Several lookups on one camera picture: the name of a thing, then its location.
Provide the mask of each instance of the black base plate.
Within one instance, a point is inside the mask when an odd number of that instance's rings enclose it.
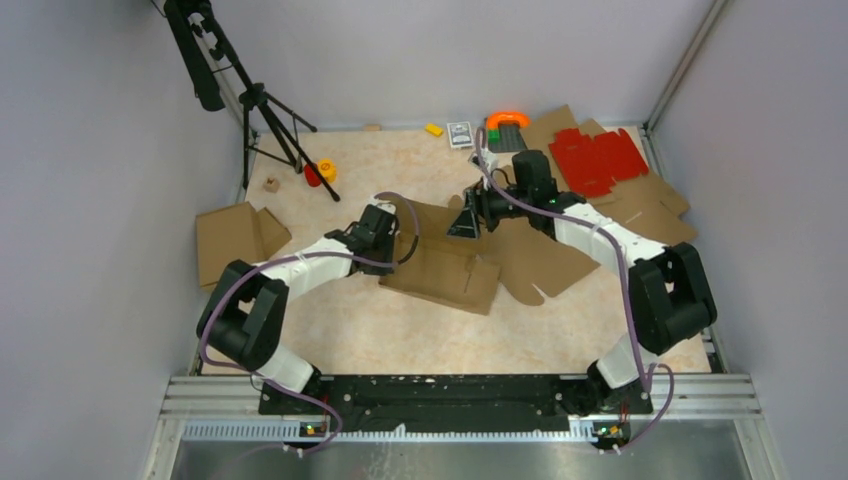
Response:
[[[392,431],[400,424],[408,432],[563,431],[576,413],[568,405],[579,401],[585,382],[560,375],[336,375],[320,377],[303,393],[335,408],[344,431]],[[262,393],[261,415],[324,413],[267,384]],[[627,395],[629,411],[650,413],[650,400],[639,393]],[[617,411],[608,405],[597,413]]]

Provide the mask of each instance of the red cup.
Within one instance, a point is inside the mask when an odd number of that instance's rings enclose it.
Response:
[[[321,178],[318,174],[312,171],[312,167],[309,165],[303,166],[303,176],[306,177],[306,183],[309,184],[310,187],[317,187],[321,185]]]

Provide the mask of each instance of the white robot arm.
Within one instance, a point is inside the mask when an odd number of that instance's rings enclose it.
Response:
[[[353,273],[391,273],[397,225],[394,208],[392,204],[373,201],[347,231],[335,230],[289,257],[266,262],[273,265],[250,277],[229,298],[210,327],[208,344],[247,371],[257,372],[294,392],[303,391],[321,372],[280,344],[286,304],[313,288]],[[237,260],[227,266],[198,323],[198,337],[203,337],[212,312],[231,287],[263,265]],[[240,304],[248,302],[253,305],[245,312]]]

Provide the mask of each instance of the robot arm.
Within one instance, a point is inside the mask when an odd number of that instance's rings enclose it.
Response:
[[[482,156],[472,157],[472,163],[491,172],[496,161],[488,150],[483,150]],[[628,295],[643,363],[651,363],[715,322],[715,304],[694,247],[687,243],[669,247],[644,238],[602,215],[579,195],[557,191],[548,159],[538,150],[520,152],[512,161],[516,183],[504,188],[507,194],[575,221],[518,208],[488,182],[480,182],[465,191],[465,207],[448,235],[477,238],[478,223],[493,231],[501,219],[526,217],[533,228],[619,274],[615,247],[605,235],[612,237],[624,253],[621,266],[627,269]],[[588,373],[598,398],[634,382],[638,370],[629,336],[622,336],[609,353],[589,367]]]
[[[236,290],[221,316],[212,324],[208,344],[245,370],[301,392],[321,372],[280,345],[286,305],[313,288],[353,273],[391,273],[391,268],[375,267],[351,257],[355,255],[389,264],[394,250],[396,220],[394,205],[368,205],[360,220],[351,224],[348,231],[334,230],[295,253],[293,258],[288,257],[290,261],[254,275]],[[227,266],[197,325],[198,338],[202,337],[212,311],[227,291],[257,266],[240,260]],[[243,311],[240,304],[249,302],[253,302],[250,312]]]

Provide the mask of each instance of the yellow block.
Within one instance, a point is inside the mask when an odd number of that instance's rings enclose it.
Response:
[[[444,130],[442,130],[440,127],[438,127],[436,125],[433,125],[432,123],[428,123],[427,126],[424,127],[424,130],[427,130],[428,132],[430,132],[430,134],[433,135],[434,137],[441,137],[442,132],[444,132]]]
[[[321,172],[321,176],[327,180],[327,183],[333,183],[336,180],[336,166],[333,164],[333,161],[329,158],[322,158],[321,161],[318,162],[318,171]]]

